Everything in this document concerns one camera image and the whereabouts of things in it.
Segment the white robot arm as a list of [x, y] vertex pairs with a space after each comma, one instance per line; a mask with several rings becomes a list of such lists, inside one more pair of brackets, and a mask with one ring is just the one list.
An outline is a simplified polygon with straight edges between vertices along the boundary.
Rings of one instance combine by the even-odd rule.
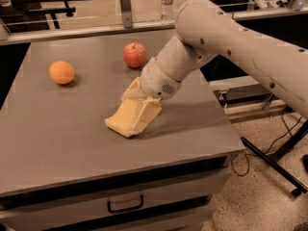
[[308, 117], [308, 53], [280, 39], [246, 29], [209, 0], [184, 3], [176, 35], [143, 68], [122, 96], [124, 135], [141, 133], [161, 111], [160, 102], [215, 56], [236, 64], [296, 112]]

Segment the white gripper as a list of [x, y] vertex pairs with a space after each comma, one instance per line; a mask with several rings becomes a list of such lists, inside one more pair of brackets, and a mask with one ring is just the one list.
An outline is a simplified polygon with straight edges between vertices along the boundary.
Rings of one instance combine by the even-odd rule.
[[151, 58], [137, 77], [122, 94], [121, 100], [138, 99], [130, 132], [140, 134], [162, 110], [161, 99], [170, 99], [181, 87], [170, 78], [162, 65]]

